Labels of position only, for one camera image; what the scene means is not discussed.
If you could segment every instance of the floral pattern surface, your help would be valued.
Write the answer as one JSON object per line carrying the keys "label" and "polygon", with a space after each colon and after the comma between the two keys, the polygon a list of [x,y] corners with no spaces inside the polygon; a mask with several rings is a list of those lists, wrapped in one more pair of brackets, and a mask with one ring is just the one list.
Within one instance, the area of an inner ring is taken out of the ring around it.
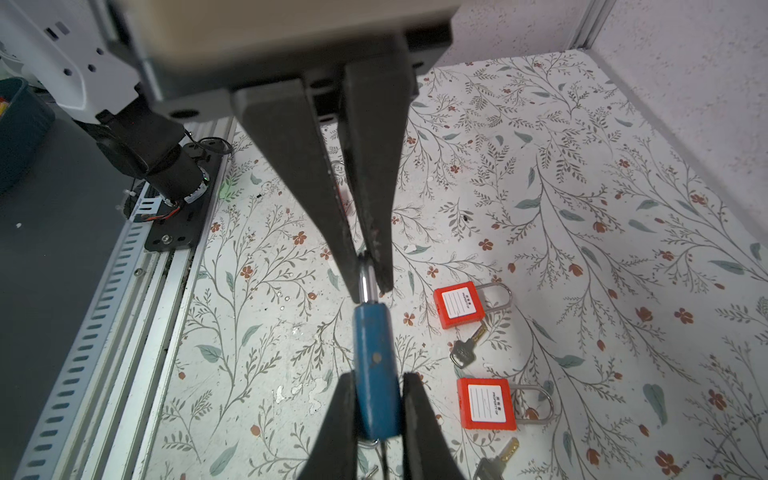
{"label": "floral pattern surface", "polygon": [[[462,473],[511,438],[462,429],[456,379],[474,376],[554,399],[550,424],[515,433],[506,478],[768,477],[761,244],[584,53],[418,80],[381,301],[399,371],[422,377]],[[360,245],[336,129],[323,134]],[[235,149],[147,478],[294,478],[352,368],[333,255],[241,130]],[[465,281],[515,298],[458,370],[452,344],[477,326],[443,330],[432,294]],[[543,396],[513,395],[517,417],[548,415]],[[359,450],[361,477],[377,465]]]}

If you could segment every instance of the red flower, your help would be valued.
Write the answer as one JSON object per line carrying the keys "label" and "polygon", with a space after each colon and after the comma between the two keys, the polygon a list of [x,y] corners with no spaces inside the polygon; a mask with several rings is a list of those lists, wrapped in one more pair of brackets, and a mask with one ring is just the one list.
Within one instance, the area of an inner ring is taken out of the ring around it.
{"label": "red flower", "polygon": [[584,271],[576,263],[572,263],[571,266],[568,267],[568,271],[573,273],[574,276],[581,276],[584,274]]}
{"label": "red flower", "polygon": [[249,279],[251,275],[253,275],[253,269],[250,267],[250,265],[246,265],[243,267],[243,269],[240,271],[240,275],[244,279]]}
{"label": "red flower", "polygon": [[693,194],[690,196],[690,201],[694,202],[695,204],[701,204],[704,206],[707,205],[707,198],[702,195]]}
{"label": "red flower", "polygon": [[677,475],[680,473],[680,467],[674,464],[674,457],[668,453],[662,452],[661,450],[659,450],[658,455],[656,455],[656,463],[659,464],[661,471],[665,475],[669,475],[670,473]]}
{"label": "red flower", "polygon": [[681,308],[675,312],[674,316],[675,318],[679,318],[683,324],[694,322],[694,315],[691,312],[686,312],[684,308]]}
{"label": "red flower", "polygon": [[715,393],[714,390],[710,390],[709,402],[714,405],[718,410],[724,410],[728,405],[725,403],[722,393]]}
{"label": "red flower", "polygon": [[589,449],[587,450],[587,460],[597,467],[600,465],[600,454],[595,449]]}
{"label": "red flower", "polygon": [[650,322],[654,319],[654,314],[644,306],[640,307],[640,309],[634,309],[634,312],[637,314],[638,317],[640,317],[641,320],[644,322]]}
{"label": "red flower", "polygon": [[293,244],[294,245],[303,245],[304,240],[306,240],[306,235],[304,235],[303,231],[300,231],[298,235],[293,236]]}

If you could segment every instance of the padlock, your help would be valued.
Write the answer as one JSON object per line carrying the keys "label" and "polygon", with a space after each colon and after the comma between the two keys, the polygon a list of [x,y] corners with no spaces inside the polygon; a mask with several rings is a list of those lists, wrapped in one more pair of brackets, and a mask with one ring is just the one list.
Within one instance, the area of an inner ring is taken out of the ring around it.
{"label": "padlock", "polygon": [[[458,379],[458,410],[467,430],[517,430],[518,425],[545,425],[554,418],[549,392],[538,385],[511,384],[507,379]],[[543,419],[516,419],[512,390],[536,390],[549,402]]]}
{"label": "padlock", "polygon": [[[489,286],[500,286],[507,290],[509,300],[504,305],[484,308],[480,302],[478,290]],[[492,313],[512,305],[512,291],[503,283],[483,283],[475,286],[472,282],[464,282],[459,285],[445,286],[435,290],[435,306],[437,315],[443,329],[465,323],[477,322],[485,317],[486,313]]]}

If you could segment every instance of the blue basket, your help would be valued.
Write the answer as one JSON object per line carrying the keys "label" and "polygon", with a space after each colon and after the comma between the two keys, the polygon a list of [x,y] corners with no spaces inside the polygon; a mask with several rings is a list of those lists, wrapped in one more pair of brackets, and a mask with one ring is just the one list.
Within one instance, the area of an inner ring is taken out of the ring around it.
{"label": "blue basket", "polygon": [[0,97],[10,102],[0,117],[0,194],[22,177],[55,117],[27,87],[24,78],[0,80]]}

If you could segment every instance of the padlock shackle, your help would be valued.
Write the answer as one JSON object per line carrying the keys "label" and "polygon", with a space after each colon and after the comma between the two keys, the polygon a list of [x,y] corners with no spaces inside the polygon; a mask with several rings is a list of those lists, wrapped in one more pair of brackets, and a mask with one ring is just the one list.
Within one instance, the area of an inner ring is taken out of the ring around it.
{"label": "padlock shackle", "polygon": [[547,401],[549,402],[549,415],[547,415],[543,419],[517,419],[518,425],[547,425],[549,422],[552,421],[554,418],[554,402],[552,401],[552,397],[549,396],[549,392],[544,390],[538,385],[519,385],[517,383],[509,383],[509,388],[511,390],[536,390],[537,392],[543,393],[545,397],[547,397]]}
{"label": "padlock shackle", "polygon": [[483,283],[482,285],[477,285],[475,288],[477,290],[482,290],[482,289],[487,288],[489,286],[500,286],[504,290],[507,290],[507,293],[509,294],[509,300],[507,300],[507,303],[505,303],[504,305],[494,306],[492,308],[485,308],[485,313],[498,312],[499,310],[503,310],[503,309],[506,309],[506,308],[509,308],[510,306],[512,306],[512,291],[509,289],[508,286],[506,286],[505,284],[503,284],[501,282]]}

